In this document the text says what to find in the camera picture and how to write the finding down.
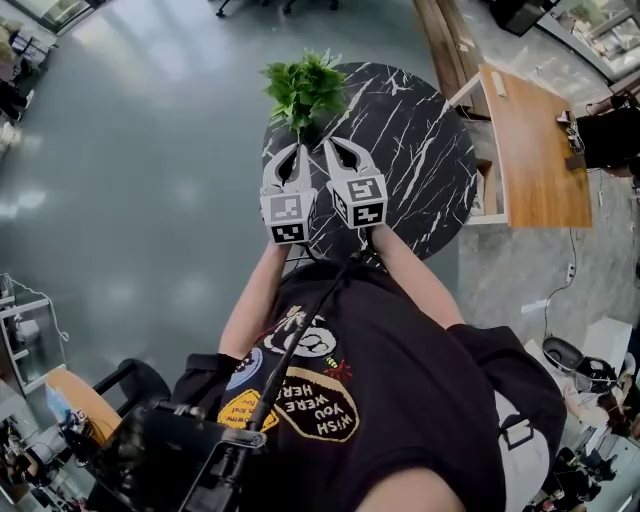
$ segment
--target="office chair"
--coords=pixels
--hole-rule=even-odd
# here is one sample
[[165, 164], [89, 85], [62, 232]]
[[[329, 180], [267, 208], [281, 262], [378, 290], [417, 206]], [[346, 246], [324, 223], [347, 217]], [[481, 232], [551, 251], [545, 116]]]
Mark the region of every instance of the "office chair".
[[[282, 12], [284, 14], [289, 14], [291, 12], [291, 6], [295, 3], [296, 0], [289, 0], [285, 6], [282, 8]], [[226, 5], [230, 2], [230, 0], [224, 0], [224, 2], [222, 3], [222, 5], [220, 6], [220, 9], [218, 9], [218, 11], [216, 12], [216, 16], [218, 18], [224, 18], [225, 14], [224, 14], [224, 8], [226, 7]], [[267, 5], [269, 5], [271, 3], [271, 0], [262, 0], [262, 6], [265, 7]], [[337, 11], [338, 7], [340, 6], [340, 0], [331, 0], [331, 3], [329, 4], [329, 8], [332, 11]]]
[[148, 364], [138, 359], [125, 359], [116, 371], [98, 382], [93, 389], [99, 395], [104, 395], [116, 384], [120, 384], [126, 402], [117, 413], [124, 417], [137, 404], [145, 404], [152, 398], [169, 398], [171, 390], [164, 379]]

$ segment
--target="wooden desk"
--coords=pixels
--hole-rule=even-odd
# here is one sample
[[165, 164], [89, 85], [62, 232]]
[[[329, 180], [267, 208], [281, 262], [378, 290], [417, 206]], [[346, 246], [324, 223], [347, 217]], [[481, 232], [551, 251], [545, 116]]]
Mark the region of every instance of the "wooden desk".
[[[506, 96], [500, 96], [498, 74]], [[482, 85], [495, 133], [505, 212], [472, 218], [472, 224], [508, 222], [511, 227], [591, 227], [591, 199], [585, 169], [567, 171], [573, 155], [556, 118], [569, 103], [542, 87], [481, 64], [480, 71], [451, 98], [459, 101]]]
[[[449, 99], [477, 72], [484, 62], [455, 0], [414, 0], [440, 84], [440, 92]], [[487, 101], [481, 91], [465, 100], [468, 112], [488, 117]]]
[[47, 385], [57, 389], [73, 409], [82, 409], [93, 425], [93, 438], [104, 443], [120, 424], [118, 413], [89, 384], [68, 370], [57, 368], [47, 376]]

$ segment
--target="green plant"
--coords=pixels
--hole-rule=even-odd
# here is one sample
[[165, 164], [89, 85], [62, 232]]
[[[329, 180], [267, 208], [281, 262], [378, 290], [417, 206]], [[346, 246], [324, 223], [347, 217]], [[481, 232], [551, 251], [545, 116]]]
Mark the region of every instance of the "green plant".
[[271, 80], [265, 92], [278, 102], [272, 118], [285, 120], [299, 135], [321, 112], [342, 109], [346, 75], [333, 69], [340, 59], [329, 50], [322, 56], [305, 50], [299, 62], [269, 64], [261, 73]]

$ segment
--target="gray floor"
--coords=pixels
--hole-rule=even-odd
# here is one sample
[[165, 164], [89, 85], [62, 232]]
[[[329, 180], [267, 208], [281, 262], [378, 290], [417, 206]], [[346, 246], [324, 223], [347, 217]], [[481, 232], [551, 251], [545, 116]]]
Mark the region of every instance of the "gray floor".
[[216, 349], [266, 242], [266, 63], [331, 48], [436, 83], [411, 0], [328, 3], [114, 0], [61, 39], [0, 168], [0, 257], [89, 383], [138, 357], [172, 385]]
[[[596, 72], [542, 31], [534, 28], [516, 37], [497, 29], [485, 3], [457, 1], [493, 65], [566, 97], [578, 115], [586, 103], [610, 94]], [[573, 230], [576, 278], [548, 308], [549, 332], [578, 347], [587, 326], [602, 316], [635, 326], [640, 315], [640, 283], [634, 278], [640, 243], [633, 229], [640, 219], [630, 180], [597, 171], [589, 174], [589, 186], [593, 228]], [[465, 227], [456, 241], [460, 272], [453, 289], [465, 319], [482, 326], [509, 325], [522, 341], [541, 343], [544, 308], [527, 309], [544, 303], [565, 283], [574, 260], [568, 230]]]

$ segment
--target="hand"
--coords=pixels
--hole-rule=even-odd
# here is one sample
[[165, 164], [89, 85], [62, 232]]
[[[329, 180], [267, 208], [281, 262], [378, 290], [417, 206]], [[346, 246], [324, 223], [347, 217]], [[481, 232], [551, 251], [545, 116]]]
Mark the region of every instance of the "hand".
[[567, 398], [568, 396], [573, 395], [574, 394], [574, 389], [575, 388], [574, 388], [573, 384], [571, 382], [567, 382], [564, 385], [564, 388], [562, 390], [562, 396], [564, 398]]
[[293, 247], [293, 244], [274, 244], [273, 242], [269, 241], [264, 252], [265, 254], [273, 254], [274, 256], [287, 259], [289, 253], [291, 252], [291, 247]]
[[387, 224], [378, 224], [371, 228], [371, 242], [373, 249], [381, 256], [389, 249], [392, 240], [397, 237]]

